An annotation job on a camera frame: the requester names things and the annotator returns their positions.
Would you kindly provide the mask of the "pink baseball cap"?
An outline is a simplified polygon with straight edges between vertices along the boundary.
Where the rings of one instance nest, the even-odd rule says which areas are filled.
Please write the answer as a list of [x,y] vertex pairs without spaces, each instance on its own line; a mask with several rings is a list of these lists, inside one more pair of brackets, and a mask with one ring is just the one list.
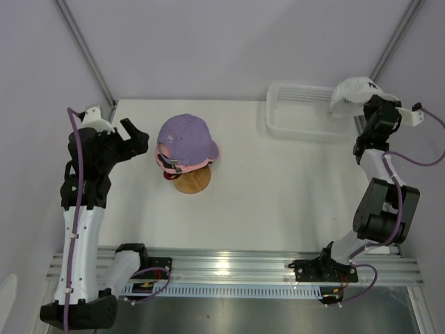
[[171,175],[180,175],[180,174],[184,174],[184,173],[191,173],[194,170],[198,170],[200,168],[204,168],[205,166],[209,165],[213,161],[219,159],[220,158],[220,147],[219,147],[219,145],[214,143],[211,148],[216,151],[216,158],[214,158],[214,159],[207,158],[202,163],[196,164],[196,165],[175,165],[175,166],[170,165],[166,161],[166,158],[161,154],[161,151],[158,148],[156,148],[155,151],[154,151],[154,158],[155,158],[155,161],[156,161],[157,165],[164,172],[166,172],[168,174],[171,174]]

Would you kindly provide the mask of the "white baseball cap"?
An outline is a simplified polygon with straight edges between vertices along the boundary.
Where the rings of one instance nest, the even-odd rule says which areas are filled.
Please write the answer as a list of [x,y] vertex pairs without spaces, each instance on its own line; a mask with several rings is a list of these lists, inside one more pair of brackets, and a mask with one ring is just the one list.
[[333,116],[362,116],[364,105],[374,96],[384,97],[383,90],[368,77],[351,77],[334,90],[329,111]]

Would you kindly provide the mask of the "red LA baseball cap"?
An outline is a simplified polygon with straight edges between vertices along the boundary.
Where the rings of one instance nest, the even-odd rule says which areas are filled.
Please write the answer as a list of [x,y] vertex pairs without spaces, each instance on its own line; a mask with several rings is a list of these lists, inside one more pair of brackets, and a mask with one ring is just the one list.
[[163,177],[169,181],[177,180],[179,177],[181,177],[181,175],[182,175],[182,173],[176,173],[176,172],[170,173],[167,171],[163,172]]

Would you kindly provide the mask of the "lavender LA baseball cap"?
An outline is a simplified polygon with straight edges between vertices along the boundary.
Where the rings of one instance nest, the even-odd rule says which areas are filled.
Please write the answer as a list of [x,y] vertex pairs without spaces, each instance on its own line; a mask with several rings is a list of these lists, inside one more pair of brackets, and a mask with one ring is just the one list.
[[162,125],[156,145],[163,160],[173,166],[196,166],[220,157],[206,122],[187,113]]

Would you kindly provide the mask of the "wooden hat stand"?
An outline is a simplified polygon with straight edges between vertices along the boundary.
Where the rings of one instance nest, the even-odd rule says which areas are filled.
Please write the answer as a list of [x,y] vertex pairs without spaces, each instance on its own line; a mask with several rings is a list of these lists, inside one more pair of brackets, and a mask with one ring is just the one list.
[[174,187],[181,193],[196,194],[205,190],[211,181],[209,166],[180,175],[173,180]]

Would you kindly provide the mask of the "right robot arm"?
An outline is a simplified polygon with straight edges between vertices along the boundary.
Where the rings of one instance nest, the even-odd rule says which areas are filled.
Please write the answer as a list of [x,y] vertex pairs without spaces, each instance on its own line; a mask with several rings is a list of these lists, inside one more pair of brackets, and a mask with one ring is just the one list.
[[353,217],[352,230],[329,243],[321,253],[321,280],[340,281],[354,271],[353,260],[364,251],[402,243],[420,199],[418,189],[406,185],[395,171],[389,137],[401,125],[400,102],[372,95],[363,103],[366,126],[357,137],[353,154],[369,185]]

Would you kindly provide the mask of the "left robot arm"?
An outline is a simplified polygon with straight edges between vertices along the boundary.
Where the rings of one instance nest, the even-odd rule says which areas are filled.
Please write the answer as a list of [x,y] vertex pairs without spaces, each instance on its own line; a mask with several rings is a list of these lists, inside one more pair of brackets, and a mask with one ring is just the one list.
[[99,276],[99,232],[116,164],[148,151],[149,134],[132,121],[120,121],[129,135],[117,129],[75,127],[69,135],[70,160],[60,189],[65,241],[58,286],[51,303],[40,308],[40,320],[65,333],[108,329],[118,312],[118,299],[129,279],[144,278],[150,270],[143,244],[122,244],[112,264]]

